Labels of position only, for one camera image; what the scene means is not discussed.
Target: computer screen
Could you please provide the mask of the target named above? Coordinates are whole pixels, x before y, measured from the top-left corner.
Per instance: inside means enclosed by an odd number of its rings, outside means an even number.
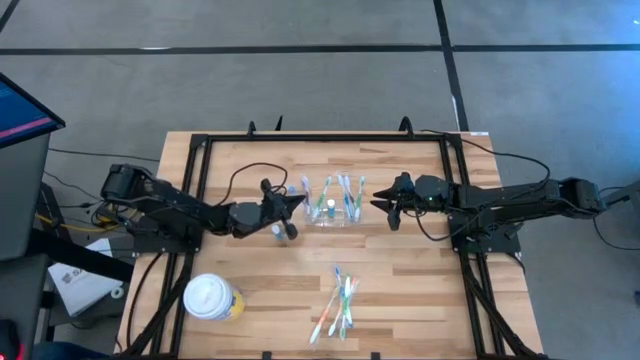
[[[65,123],[0,74],[0,148],[64,127]]]

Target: yellow label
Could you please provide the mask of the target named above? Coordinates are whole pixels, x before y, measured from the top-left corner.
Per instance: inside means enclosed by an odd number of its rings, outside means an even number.
[[[244,311],[244,297],[236,289],[233,289],[233,299],[231,300],[231,309],[229,311],[231,312],[229,320],[237,319]]]

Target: gray floor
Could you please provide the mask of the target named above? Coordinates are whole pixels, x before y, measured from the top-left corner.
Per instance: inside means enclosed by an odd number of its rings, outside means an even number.
[[[8,3],[0,0],[0,5]],[[454,44],[640,43],[637,1],[444,0]],[[0,47],[162,47],[439,43],[431,1],[21,0]],[[473,53],[455,60],[469,126],[494,148],[538,158],[552,176],[601,187],[640,180],[640,53]],[[52,146],[158,157],[169,130],[456,130],[441,53],[0,57],[0,71],[60,114]],[[93,193],[111,159],[50,154],[47,170]],[[154,165],[143,164],[151,170]],[[499,160],[505,184],[535,166]],[[87,199],[50,182],[61,203]],[[71,216],[85,217],[80,211]],[[640,247],[626,205],[599,219]],[[590,222],[532,221],[521,232],[548,354],[637,359],[640,253],[606,247]],[[60,339],[111,351],[117,320],[61,327]]]

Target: wooden table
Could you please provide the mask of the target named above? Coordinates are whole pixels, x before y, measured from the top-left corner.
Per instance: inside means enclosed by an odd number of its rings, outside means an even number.
[[[158,170],[159,178],[178,188],[191,135],[168,133]],[[491,148],[488,136],[463,136]],[[464,151],[472,184],[501,185],[493,155],[466,144]],[[475,357],[460,264],[450,242],[429,241],[407,216],[403,216],[400,230],[391,232],[386,214],[368,203],[373,192],[389,187],[401,171],[408,171],[413,179],[420,174],[443,177],[437,144],[216,143],[205,201],[217,202],[233,171],[258,161],[288,169],[287,184],[298,189],[302,174],[310,179],[326,179],[337,170],[366,175],[364,224],[340,230],[305,226],[302,211],[297,211],[294,222],[300,235],[284,248],[268,230],[242,240],[207,234],[196,255],[193,276],[223,276],[243,291],[247,307],[237,321],[228,323],[198,320],[187,314],[180,357],[260,358],[263,351],[272,351],[274,358],[369,358],[371,352],[381,352],[383,358]],[[199,173],[200,161],[196,164],[194,174]],[[457,175],[455,161],[452,167]],[[257,167],[239,174],[230,200],[259,201],[263,177],[276,184],[282,173]],[[315,194],[322,191],[321,181],[312,180]],[[196,182],[194,176],[193,192]],[[434,235],[448,233],[443,215],[428,214],[423,224]],[[141,290],[133,318],[134,338],[157,309],[166,257],[158,261]],[[131,289],[138,287],[152,258],[146,255],[136,261]],[[499,310],[526,345],[542,351],[522,269],[501,254],[491,255],[488,261]],[[352,304],[355,328],[348,331],[345,341],[327,338],[325,330],[312,349],[309,336],[335,285],[334,264],[361,279]],[[131,305],[129,295],[125,314]],[[173,317],[172,310],[165,324],[164,351],[169,348]],[[492,349],[484,312],[481,317],[487,349]],[[118,335],[122,344],[126,325],[125,316]]]

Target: black floor line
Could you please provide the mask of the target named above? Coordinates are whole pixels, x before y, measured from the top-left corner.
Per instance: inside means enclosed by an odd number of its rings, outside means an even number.
[[[16,6],[18,6],[19,2],[20,0],[11,0],[9,6],[7,6],[6,10],[4,11],[4,14],[2,14],[2,17],[0,17],[0,32],[2,32],[2,29],[4,29],[4,27],[7,25],[7,22],[9,22],[9,19],[11,18],[11,15],[13,15],[13,11],[16,9]]]
[[[41,48],[0,49],[0,55],[226,55],[226,54],[321,54],[321,53],[408,53],[442,51],[440,45],[277,45],[149,48]]]
[[[640,51],[640,44],[453,45],[454,52]]]
[[[442,53],[444,54],[444,63],[447,67],[447,76],[449,77],[449,87],[453,98],[453,108],[455,111],[458,130],[469,131],[469,122],[467,121],[467,112],[464,109],[464,100],[462,99],[462,90],[460,89],[460,79],[456,69],[456,61],[453,58],[451,39],[449,38],[449,29],[447,28],[447,19],[444,15],[444,7],[442,0],[433,0],[433,6],[438,19],[438,30],[440,31],[440,39],[442,41]]]

